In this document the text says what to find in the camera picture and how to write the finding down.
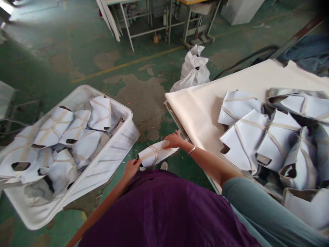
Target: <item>yellow floor line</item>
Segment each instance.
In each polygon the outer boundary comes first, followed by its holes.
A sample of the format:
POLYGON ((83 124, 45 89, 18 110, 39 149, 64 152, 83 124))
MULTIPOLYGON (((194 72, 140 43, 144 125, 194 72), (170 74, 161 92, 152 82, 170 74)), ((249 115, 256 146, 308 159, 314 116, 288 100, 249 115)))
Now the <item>yellow floor line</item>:
MULTIPOLYGON (((276 19, 278 17, 283 17, 283 16, 288 15, 288 14, 291 14, 291 12, 284 12, 282 14, 278 14, 278 15, 273 16, 271 18, 261 20, 259 23, 261 24, 263 22, 271 21, 271 20, 274 20, 274 19, 276 19)), ((240 27, 240 28, 236 28, 234 30, 230 30, 228 32, 217 34, 217 35, 214 35, 214 38, 218 38, 218 37, 221 37, 221 36, 230 34, 230 33, 234 33, 236 31, 240 31, 240 30, 242 30, 244 28, 246 28, 246 27, 243 26, 243 27, 240 27)), ((109 69, 106 69, 106 70, 102 70, 100 72, 97 72, 97 73, 94 73, 94 74, 90 74, 90 75, 87 75, 87 76, 84 76, 84 77, 81 77, 81 78, 78 78, 78 79, 71 79, 71 83, 74 84, 74 83, 77 83, 77 82, 81 82, 81 81, 84 81, 84 80, 87 80, 87 79, 90 79, 90 78, 93 78, 93 77, 97 77, 99 75, 102 75, 102 74, 105 74, 105 73, 108 73, 108 72, 115 71, 117 69, 121 69, 121 68, 127 67, 127 66, 132 65, 132 64, 135 64, 135 63, 146 61, 146 60, 149 60, 151 58, 155 58, 155 57, 158 57, 158 56, 161 56, 161 55, 165 55, 165 54, 171 53, 173 51, 181 50, 181 49, 184 49, 184 48, 185 48, 185 46, 179 46, 179 47, 176 47, 176 48, 167 50, 167 51, 163 51, 163 52, 159 52, 159 53, 153 54, 153 55, 148 56, 148 57, 140 58, 140 59, 137 59, 137 60, 134 60, 134 61, 131 61, 131 62, 128 62, 128 63, 124 63, 124 64, 121 64, 121 65, 118 65, 118 66, 115 66, 115 67, 112 67, 112 68, 109 68, 109 69)))
POLYGON ((96 77, 96 76, 99 76, 99 75, 102 75, 102 74, 105 74, 105 73, 108 73, 108 72, 111 72, 111 71, 114 71, 114 70, 117 70, 117 69, 121 69, 123 67, 127 67, 127 66, 135 64, 135 63, 146 61, 146 60, 149 60, 151 58, 155 58, 155 57, 158 57, 158 56, 161 56, 161 55, 165 55, 165 54, 171 53, 173 51, 181 50, 181 49, 184 49, 184 48, 185 48, 184 46, 179 46, 179 47, 176 47, 176 48, 172 48, 170 50, 159 52, 159 53, 153 54, 153 55, 148 56, 148 57, 143 57, 143 58, 140 58, 140 59, 128 62, 128 63, 124 63, 124 64, 121 64, 121 65, 118 65, 118 66, 115 66, 115 67, 112 67, 112 68, 109 68, 109 69, 106 69, 106 70, 102 70, 102 71, 94 73, 94 74, 87 75, 87 76, 79 78, 79 79, 73 79, 71 83, 77 83, 77 82, 80 82, 80 81, 84 81, 84 80, 87 80, 87 79, 90 79, 90 78, 93 78, 93 77, 96 77))

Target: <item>blue cloth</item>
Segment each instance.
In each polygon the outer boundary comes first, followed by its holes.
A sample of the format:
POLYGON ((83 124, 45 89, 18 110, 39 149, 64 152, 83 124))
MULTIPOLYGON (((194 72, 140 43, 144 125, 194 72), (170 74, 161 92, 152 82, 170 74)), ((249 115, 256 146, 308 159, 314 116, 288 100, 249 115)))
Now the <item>blue cloth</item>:
POLYGON ((304 70, 320 77, 328 76, 329 35, 306 36, 286 50, 281 58, 293 60, 304 70))
POLYGON ((240 222, 263 247, 329 246, 329 240, 247 178, 228 180, 222 195, 231 203, 240 222))

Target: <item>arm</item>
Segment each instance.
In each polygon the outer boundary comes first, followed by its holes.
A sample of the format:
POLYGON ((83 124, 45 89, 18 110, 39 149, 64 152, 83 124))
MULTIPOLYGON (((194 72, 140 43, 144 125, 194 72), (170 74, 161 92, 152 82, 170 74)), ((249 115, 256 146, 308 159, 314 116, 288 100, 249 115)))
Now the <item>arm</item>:
MULTIPOLYGON (((176 131, 176 134, 168 135, 165 140, 169 141, 165 148, 181 148, 188 153, 194 147, 193 144, 183 140, 178 131, 176 131)), ((238 169, 201 148, 196 147, 191 153, 191 157, 221 187, 230 178, 243 177, 238 169)))
POLYGON ((132 178, 136 174, 139 165, 142 160, 131 160, 127 162, 124 175, 119 183, 113 188, 109 195, 102 201, 102 203, 96 208, 96 210, 89 216, 86 222, 80 227, 80 229, 75 233, 70 242, 66 247, 73 247, 83 236, 85 231, 94 225, 102 215, 118 200, 126 191, 132 178))

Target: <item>plastic bag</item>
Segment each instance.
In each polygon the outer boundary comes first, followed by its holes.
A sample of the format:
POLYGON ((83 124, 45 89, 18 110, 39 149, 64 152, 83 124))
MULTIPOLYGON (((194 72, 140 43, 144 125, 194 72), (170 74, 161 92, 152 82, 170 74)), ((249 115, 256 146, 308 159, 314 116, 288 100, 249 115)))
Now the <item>plastic bag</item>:
POLYGON ((185 56, 182 65, 181 80, 176 82, 170 92, 210 82, 210 72, 207 69, 208 58, 200 57, 204 46, 195 45, 185 56))

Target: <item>hand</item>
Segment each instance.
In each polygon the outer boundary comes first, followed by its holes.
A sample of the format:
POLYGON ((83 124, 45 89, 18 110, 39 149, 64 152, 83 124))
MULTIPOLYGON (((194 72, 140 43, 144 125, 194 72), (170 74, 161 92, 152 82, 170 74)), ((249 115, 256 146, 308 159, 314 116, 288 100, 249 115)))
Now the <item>hand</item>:
POLYGON ((138 167, 141 163, 142 163, 141 159, 139 159, 138 161, 137 160, 128 161, 126 169, 124 170, 123 177, 127 179, 132 179, 135 176, 136 172, 138 171, 138 167))
POLYGON ((181 137, 181 134, 178 130, 176 130, 176 133, 172 133, 165 137, 165 140, 168 140, 169 143, 164 146, 164 149, 167 148, 180 148, 182 146, 182 143, 184 143, 183 138, 181 137))

